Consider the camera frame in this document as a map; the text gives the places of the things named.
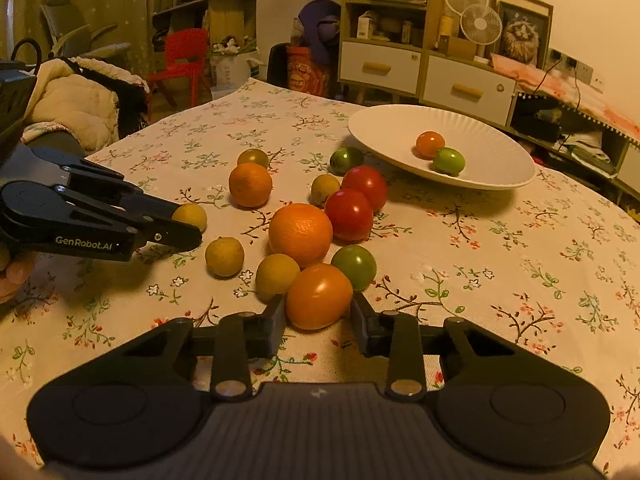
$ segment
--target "red plastic chair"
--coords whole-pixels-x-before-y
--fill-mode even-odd
[[[205,88],[209,90],[207,81],[204,79],[205,54],[208,47],[209,34],[203,28],[187,28],[174,34],[169,34],[164,42],[166,70],[149,76],[146,80],[149,84],[149,90],[153,91],[153,86],[157,84],[158,89],[169,104],[175,108],[175,100],[162,84],[162,80],[174,77],[188,77],[191,79],[191,107],[193,108],[197,104],[198,83],[203,83]],[[187,63],[176,63],[178,59],[193,58],[196,58],[196,60]],[[148,113],[151,115],[151,103],[148,106]]]

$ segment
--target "white plate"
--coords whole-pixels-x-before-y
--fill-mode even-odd
[[[351,134],[376,155],[417,175],[473,189],[513,189],[533,180],[535,163],[523,147],[488,124],[455,112],[415,105],[364,108],[349,119]],[[449,176],[414,155],[423,132],[441,134],[465,157],[465,169]]]

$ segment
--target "floral tablecloth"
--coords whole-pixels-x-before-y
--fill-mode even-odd
[[[261,311],[252,287],[270,219],[283,204],[305,202],[332,152],[356,143],[347,128],[356,110],[250,80],[92,156],[151,194],[202,204],[209,225],[203,245],[189,253],[149,244],[129,263],[41,256],[0,318],[0,431],[18,452],[40,463],[24,417],[31,396],[53,377],[174,317],[205,326],[233,312]],[[236,209],[226,188],[248,147],[268,152],[274,183],[267,205],[255,211]],[[604,198],[542,168],[524,188],[484,192],[421,180],[369,155],[367,164],[390,183],[390,201],[364,242],[378,262],[366,291],[373,307],[434,325],[467,317],[591,381],[611,410],[596,465],[615,472],[636,463],[640,227]],[[218,236],[244,245],[245,267],[232,280],[206,271],[204,249]],[[441,387],[437,359],[425,363],[431,387]],[[252,378],[382,381],[385,371],[385,360],[358,354],[347,323],[339,322],[313,335],[287,329],[279,355],[255,364]],[[202,361],[196,384],[206,385],[206,375]]]

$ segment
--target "wooden drawer handle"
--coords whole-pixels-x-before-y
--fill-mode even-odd
[[[482,99],[482,96],[484,95],[484,92],[482,92],[481,90],[476,90],[475,88],[470,88],[458,83],[455,83],[452,86],[451,91],[459,94],[466,94],[476,100]]]
[[[363,72],[380,72],[382,75],[386,75],[391,70],[391,65],[384,63],[373,63],[371,61],[365,61],[362,64]]]

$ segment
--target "picture frame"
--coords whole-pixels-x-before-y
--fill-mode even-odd
[[[493,53],[544,70],[554,7],[540,0],[492,0],[492,7],[502,22]]]

